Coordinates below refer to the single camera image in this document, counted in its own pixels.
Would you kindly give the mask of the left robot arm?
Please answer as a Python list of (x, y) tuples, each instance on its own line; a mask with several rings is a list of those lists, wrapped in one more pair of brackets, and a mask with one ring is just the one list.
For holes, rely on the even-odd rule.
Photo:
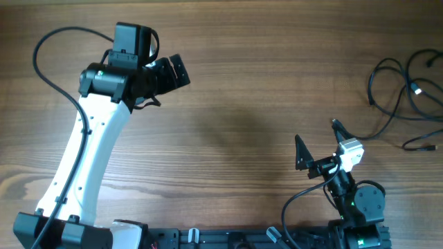
[(112, 48), (80, 74), (77, 116), (60, 165), (32, 214), (20, 212), (13, 232), (25, 248), (156, 248), (144, 223), (95, 224), (109, 158), (135, 110), (190, 83), (179, 55), (159, 57), (158, 33), (119, 22)]

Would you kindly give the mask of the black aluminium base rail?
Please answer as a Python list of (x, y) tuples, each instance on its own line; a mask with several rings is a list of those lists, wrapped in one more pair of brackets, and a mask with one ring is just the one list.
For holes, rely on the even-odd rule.
[(286, 236), (282, 230), (178, 230), (150, 228), (141, 244), (147, 249), (283, 249), (293, 248), (362, 248), (389, 249), (392, 247), (387, 227), (371, 225), (366, 228), (301, 227)]

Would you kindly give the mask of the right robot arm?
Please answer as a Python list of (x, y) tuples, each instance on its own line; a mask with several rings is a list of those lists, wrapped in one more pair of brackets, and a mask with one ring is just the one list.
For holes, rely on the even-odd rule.
[(314, 160), (302, 138), (295, 136), (296, 169), (307, 170), (308, 178), (323, 177), (323, 188), (340, 219), (328, 224), (334, 248), (391, 248), (389, 229), (382, 225), (386, 205), (385, 189), (374, 181), (356, 182), (351, 174), (360, 163), (364, 149), (356, 138), (342, 139), (336, 152)]

